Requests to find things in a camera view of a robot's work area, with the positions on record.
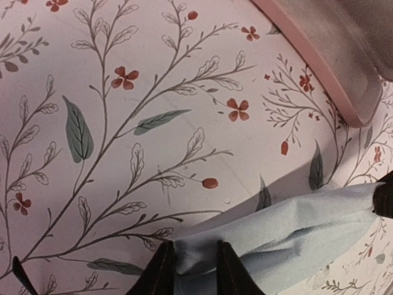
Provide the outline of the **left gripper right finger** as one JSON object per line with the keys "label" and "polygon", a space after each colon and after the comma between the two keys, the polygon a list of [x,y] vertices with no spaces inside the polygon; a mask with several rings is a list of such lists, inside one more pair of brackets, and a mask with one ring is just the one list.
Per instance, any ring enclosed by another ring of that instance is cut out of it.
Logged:
{"label": "left gripper right finger", "polygon": [[218,295],[265,295],[229,242],[217,242],[216,283]]}

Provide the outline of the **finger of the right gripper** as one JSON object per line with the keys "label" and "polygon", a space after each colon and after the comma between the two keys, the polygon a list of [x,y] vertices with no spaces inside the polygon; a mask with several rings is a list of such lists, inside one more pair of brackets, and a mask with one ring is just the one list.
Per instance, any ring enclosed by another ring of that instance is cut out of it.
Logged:
{"label": "finger of the right gripper", "polygon": [[373,212],[383,218],[393,218],[393,171],[377,181],[373,193]]}

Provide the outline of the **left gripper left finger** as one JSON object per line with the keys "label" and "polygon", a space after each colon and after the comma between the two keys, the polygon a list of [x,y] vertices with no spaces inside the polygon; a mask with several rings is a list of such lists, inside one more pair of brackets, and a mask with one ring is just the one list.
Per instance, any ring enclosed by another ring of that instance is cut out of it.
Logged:
{"label": "left gripper left finger", "polygon": [[174,294],[175,262],[174,243],[163,242],[134,284],[134,294]]}

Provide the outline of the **light blue cleaning cloth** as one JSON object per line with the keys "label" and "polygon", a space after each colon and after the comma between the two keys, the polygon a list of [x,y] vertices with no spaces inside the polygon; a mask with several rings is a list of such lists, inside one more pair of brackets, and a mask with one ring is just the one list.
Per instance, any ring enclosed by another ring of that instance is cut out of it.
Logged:
{"label": "light blue cleaning cloth", "polygon": [[378,214],[384,183],[322,190],[244,213],[232,208],[176,235],[176,294],[216,293],[216,245],[228,242],[256,284],[276,294],[349,251]]}

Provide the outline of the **pink glasses case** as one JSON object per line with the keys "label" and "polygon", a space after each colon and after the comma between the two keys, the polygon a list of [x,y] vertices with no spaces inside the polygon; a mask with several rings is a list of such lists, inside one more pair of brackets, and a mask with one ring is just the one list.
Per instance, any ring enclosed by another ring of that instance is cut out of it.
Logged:
{"label": "pink glasses case", "polygon": [[392,1],[255,1],[310,66],[345,122],[368,125],[392,80]]}

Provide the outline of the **black round sunglasses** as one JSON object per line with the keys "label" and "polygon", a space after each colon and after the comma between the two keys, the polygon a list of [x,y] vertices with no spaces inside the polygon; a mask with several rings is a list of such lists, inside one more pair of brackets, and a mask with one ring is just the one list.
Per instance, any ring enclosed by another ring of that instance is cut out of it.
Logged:
{"label": "black round sunglasses", "polygon": [[16,256],[12,258],[12,273],[31,295],[38,295],[38,292],[35,290],[33,284],[28,278],[19,258]]}

